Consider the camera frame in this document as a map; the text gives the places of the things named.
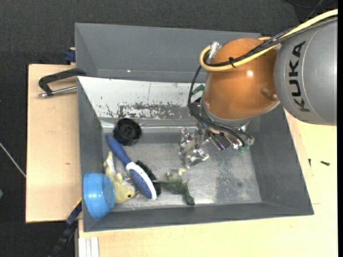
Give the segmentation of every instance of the wire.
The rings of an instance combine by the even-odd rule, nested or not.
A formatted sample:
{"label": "wire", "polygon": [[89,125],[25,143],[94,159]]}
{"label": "wire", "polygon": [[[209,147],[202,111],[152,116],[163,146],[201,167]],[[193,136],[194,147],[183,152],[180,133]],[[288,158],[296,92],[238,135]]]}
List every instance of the wire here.
{"label": "wire", "polygon": [[18,165],[18,163],[13,159],[11,154],[7,151],[7,149],[4,147],[4,145],[1,142],[0,142],[0,146],[5,151],[5,153],[8,155],[8,157],[12,160],[13,164],[17,167],[17,169],[20,171],[20,173],[26,178],[26,174],[24,173],[24,171],[21,169],[21,167]]}
{"label": "wire", "polygon": [[[333,22],[335,21],[336,18],[332,18],[332,19],[328,19],[326,21],[326,23],[330,23],[330,22]],[[265,42],[261,43],[260,45],[256,46],[255,48],[253,48],[252,50],[250,50],[249,52],[247,52],[246,54],[242,55],[242,56],[239,56],[239,57],[236,57],[235,59],[232,59],[232,60],[229,60],[229,61],[224,61],[224,62],[221,62],[221,63],[216,63],[216,64],[210,64],[210,63],[206,63],[206,60],[207,60],[207,54],[208,52],[204,55],[204,63],[207,65],[207,66],[214,66],[214,67],[217,67],[217,66],[226,66],[228,64],[233,64],[233,63],[236,63],[240,60],[243,60],[245,58],[248,58],[249,56],[255,54],[258,50],[263,50],[264,48],[268,48],[268,47],[271,47],[271,46],[276,46],[277,44],[281,43],[281,42],[284,42],[288,39],[290,39],[291,37],[294,37],[295,35],[298,35],[300,33],[303,33],[303,32],[306,32],[310,29],[313,29],[315,27],[318,27],[318,26],[321,26],[322,24],[320,23],[317,23],[317,24],[314,24],[310,27],[307,27],[307,28],[304,28],[303,30],[301,31],[297,31],[293,34],[289,34],[287,36],[284,36],[284,37],[280,37],[282,35],[285,35],[286,33],[288,33],[291,29],[287,29],[286,31],[284,32],[281,32],[281,33],[278,33],[277,35],[273,36],[273,37],[261,37],[259,38],[260,40],[264,40]]]}
{"label": "wire", "polygon": [[[328,11],[328,12],[325,12],[321,15],[318,15],[316,17],[313,17],[312,19],[300,24],[299,26],[295,27],[295,28],[292,28],[292,29],[288,29],[286,31],[284,31],[283,33],[281,33],[281,36],[279,36],[277,38],[277,40],[279,40],[278,43],[282,42],[282,41],[285,41],[287,38],[287,36],[291,36],[295,33],[298,33],[298,32],[301,32],[307,28],[312,28],[312,26],[324,19],[327,19],[329,17],[333,17],[333,16],[336,16],[338,14],[338,10],[335,9],[335,10],[332,10],[332,11]],[[223,64],[223,65],[220,65],[220,66],[211,66],[209,64],[207,64],[204,60],[205,58],[205,55],[209,52],[209,50],[211,49],[211,46],[207,46],[201,53],[200,53],[200,65],[202,68],[208,70],[208,71],[227,71],[227,70],[230,70],[232,69],[233,67],[237,67],[237,66],[240,66],[240,65],[243,65],[259,56],[261,56],[262,54],[265,54],[266,52],[268,52],[269,50],[271,50],[272,48],[274,48],[278,43],[275,43],[275,36],[272,37],[272,40],[269,42],[269,43],[272,43],[272,45],[266,47],[264,46],[263,47],[263,44],[260,45],[259,47],[263,47],[263,50],[261,51],[256,51],[256,48],[253,49],[253,52],[249,52],[251,53],[249,56],[246,56],[246,55],[243,55],[243,56],[240,56],[240,58],[243,58],[243,59],[239,59],[236,58],[234,60],[230,60],[228,62],[224,62],[224,63],[220,63],[220,64]]]}
{"label": "wire", "polygon": [[289,3],[289,4],[293,5],[293,6],[302,7],[303,9],[311,9],[312,12],[309,14],[309,18],[310,18],[310,16],[314,13],[314,11],[315,11],[316,8],[318,8],[319,6],[321,6],[321,8],[322,8],[322,7],[329,6],[329,5],[333,4],[333,3],[335,3],[337,0],[333,0],[333,1],[329,2],[329,3],[326,3],[325,5],[322,5],[322,3],[323,3],[325,0],[318,0],[319,2],[318,2],[318,4],[317,4],[315,7],[312,7],[312,6],[305,6],[305,5],[299,5],[299,4],[294,3],[294,2],[291,1],[291,0],[282,0],[282,1],[285,1],[285,2],[287,2],[287,3]]}

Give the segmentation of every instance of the blue bowl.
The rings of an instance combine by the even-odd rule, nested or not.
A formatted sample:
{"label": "blue bowl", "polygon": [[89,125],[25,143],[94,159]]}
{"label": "blue bowl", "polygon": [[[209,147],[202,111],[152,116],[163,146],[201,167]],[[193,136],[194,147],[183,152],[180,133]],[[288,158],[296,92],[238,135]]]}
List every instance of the blue bowl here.
{"label": "blue bowl", "polygon": [[105,217],[114,207],[113,184],[105,174],[87,172],[83,180],[83,194],[88,212],[96,220]]}

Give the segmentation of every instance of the white cable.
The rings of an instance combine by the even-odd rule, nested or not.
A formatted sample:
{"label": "white cable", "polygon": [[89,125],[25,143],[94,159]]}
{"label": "white cable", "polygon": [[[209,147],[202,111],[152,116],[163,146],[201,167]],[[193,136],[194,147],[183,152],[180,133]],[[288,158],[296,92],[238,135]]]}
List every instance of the white cable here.
{"label": "white cable", "polygon": [[0,146],[2,147],[2,149],[6,152],[6,154],[8,155],[8,157],[12,160],[13,164],[17,167],[17,169],[20,171],[20,173],[26,178],[26,174],[23,172],[23,170],[21,169],[21,167],[17,164],[17,162],[13,159],[13,157],[11,156],[11,154],[7,151],[7,149],[4,147],[4,145],[0,142]]}

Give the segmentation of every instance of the black carpet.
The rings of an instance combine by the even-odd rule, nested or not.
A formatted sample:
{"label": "black carpet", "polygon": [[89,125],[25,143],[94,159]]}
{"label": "black carpet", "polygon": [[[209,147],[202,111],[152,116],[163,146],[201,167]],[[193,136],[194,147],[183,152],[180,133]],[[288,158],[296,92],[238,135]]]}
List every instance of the black carpet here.
{"label": "black carpet", "polygon": [[[26,65],[66,64],[75,22],[272,35],[337,5],[337,0],[0,0],[0,142],[25,171]],[[63,231],[63,222],[25,224],[25,186],[0,149],[1,257],[47,256]],[[73,256],[73,244],[63,256]]]}

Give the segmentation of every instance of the toy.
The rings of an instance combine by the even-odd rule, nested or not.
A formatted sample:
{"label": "toy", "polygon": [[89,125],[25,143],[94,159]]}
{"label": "toy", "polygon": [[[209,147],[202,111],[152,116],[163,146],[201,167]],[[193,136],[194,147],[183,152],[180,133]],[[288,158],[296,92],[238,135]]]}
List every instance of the toy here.
{"label": "toy", "polygon": [[121,173],[116,172],[113,163],[112,152],[108,152],[104,161],[105,175],[111,180],[115,191],[116,203],[124,203],[130,200],[136,193],[135,188],[123,180]]}

